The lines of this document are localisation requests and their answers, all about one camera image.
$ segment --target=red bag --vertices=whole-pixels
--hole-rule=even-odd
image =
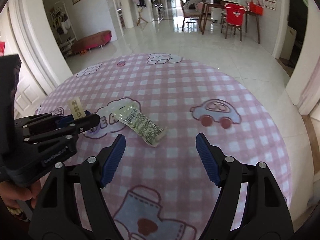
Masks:
[[[260,5],[260,2],[259,0],[258,1],[258,4],[255,4],[253,2],[253,0],[251,0],[250,2],[250,11],[258,14],[258,15],[263,15],[263,7]]]
[[[4,55],[4,46],[5,46],[5,42],[0,41],[0,56]]]

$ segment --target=wooden chair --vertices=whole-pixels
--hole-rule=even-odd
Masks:
[[[196,10],[193,10],[193,9],[185,9],[185,8],[183,8],[183,6],[184,6],[183,0],[180,0],[180,4],[181,4],[182,12],[183,12],[182,31],[183,31],[185,23],[198,23],[199,26],[200,26],[201,13],[199,13]]]
[[[234,35],[236,35],[236,29],[240,30],[240,41],[242,41],[242,23],[243,23],[243,15],[246,12],[246,9],[244,6],[232,4],[232,3],[226,3],[225,9],[227,11],[227,16],[222,19],[222,28],[221,33],[224,28],[224,24],[226,24],[226,37],[228,35],[228,28],[234,27],[235,32]]]
[[[224,11],[224,9],[221,12],[221,21],[220,21],[220,25],[223,23],[223,19],[227,16],[227,13]]]

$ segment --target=cartoon cloud print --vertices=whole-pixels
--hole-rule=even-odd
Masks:
[[[148,64],[164,64],[164,63],[178,63],[182,60],[180,56],[173,54],[150,54],[148,58]]]
[[[84,136],[91,139],[100,139],[110,132],[119,132],[124,129],[126,125],[116,119],[112,111],[115,109],[120,109],[130,102],[135,103],[141,111],[140,103],[131,98],[121,98],[119,100],[111,101],[107,104],[107,106],[103,106],[98,109],[97,114],[100,116],[100,124],[97,127],[94,127],[85,132]]]
[[[86,69],[81,70],[81,71],[77,74],[77,77],[82,77],[82,76],[86,76],[86,75],[89,75],[89,74],[96,73],[97,69],[98,69],[101,65],[102,65],[102,63],[98,63],[98,64],[96,64],[96,65],[87,67]]]

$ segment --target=green plastic wrapper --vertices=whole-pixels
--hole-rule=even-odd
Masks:
[[[166,128],[160,128],[145,115],[143,115],[134,103],[128,103],[124,107],[113,111],[114,116],[122,123],[129,126],[143,140],[156,147],[161,138],[166,134]]]

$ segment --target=white door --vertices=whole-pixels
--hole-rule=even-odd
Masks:
[[[22,61],[19,75],[20,81],[15,95],[15,108],[22,117],[33,115],[39,104],[46,98],[46,94],[32,75],[17,46],[7,6],[0,14],[0,40],[5,41],[4,55],[19,54]]]
[[[46,98],[36,80],[30,74],[25,64],[21,64],[20,80],[15,96],[15,108],[24,116],[33,115],[35,110]]]

